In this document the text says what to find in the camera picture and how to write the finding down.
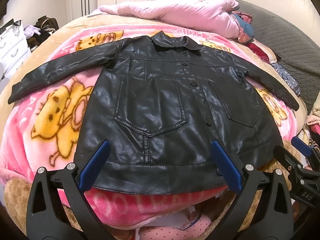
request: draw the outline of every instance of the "cabinet handle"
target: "cabinet handle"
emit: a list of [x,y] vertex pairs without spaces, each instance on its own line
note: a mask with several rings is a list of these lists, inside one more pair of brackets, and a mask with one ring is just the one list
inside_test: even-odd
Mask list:
[[18,54],[18,50],[19,50],[19,49],[17,49],[17,51],[16,51],[15,53],[13,53],[13,54],[11,55],[11,57],[15,57],[15,56]]

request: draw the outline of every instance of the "chest pocket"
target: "chest pocket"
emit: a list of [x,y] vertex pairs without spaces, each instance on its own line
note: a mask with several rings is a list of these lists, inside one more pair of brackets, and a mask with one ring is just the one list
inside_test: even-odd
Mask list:
[[228,84],[209,81],[228,117],[234,122],[253,127],[261,116],[259,95],[253,87],[246,90],[231,82]]
[[187,121],[177,82],[123,77],[114,120],[148,137],[181,127]]

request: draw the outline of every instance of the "red fabric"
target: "red fabric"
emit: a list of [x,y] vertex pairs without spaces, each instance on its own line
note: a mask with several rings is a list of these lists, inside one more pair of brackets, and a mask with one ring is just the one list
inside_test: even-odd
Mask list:
[[257,45],[255,45],[252,42],[249,42],[246,44],[246,46],[252,50],[253,53],[255,53],[262,61],[270,64],[268,55],[260,49]]

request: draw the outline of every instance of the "metal screw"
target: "metal screw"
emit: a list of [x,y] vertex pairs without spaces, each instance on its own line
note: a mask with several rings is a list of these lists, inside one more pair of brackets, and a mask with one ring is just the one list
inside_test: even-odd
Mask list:
[[245,168],[248,170],[248,171],[253,171],[253,166],[251,164],[247,164],[245,166]]
[[39,169],[38,169],[38,173],[44,173],[44,167],[40,167]]
[[69,163],[68,165],[67,165],[67,169],[68,170],[73,170],[74,168],[75,168],[75,164],[74,163]]
[[282,175],[282,171],[280,169],[276,169],[276,174]]

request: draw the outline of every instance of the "dresser drawer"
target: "dresser drawer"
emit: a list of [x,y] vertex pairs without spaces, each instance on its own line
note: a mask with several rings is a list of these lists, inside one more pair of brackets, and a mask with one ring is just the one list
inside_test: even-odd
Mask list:
[[1,62],[4,65],[4,71],[6,71],[12,63],[16,62],[21,55],[23,55],[28,48],[26,39],[21,39],[18,43],[9,49],[9,51],[2,57]]
[[2,58],[14,45],[25,39],[23,26],[11,25],[0,35],[0,58]]
[[0,36],[0,58],[2,58],[12,48],[7,33]]
[[21,66],[21,64],[29,57],[30,54],[31,54],[30,48],[27,48],[25,51],[23,51],[23,53],[20,54],[19,58],[17,58],[16,61],[13,62],[4,72],[4,77],[9,79],[12,78],[14,73]]

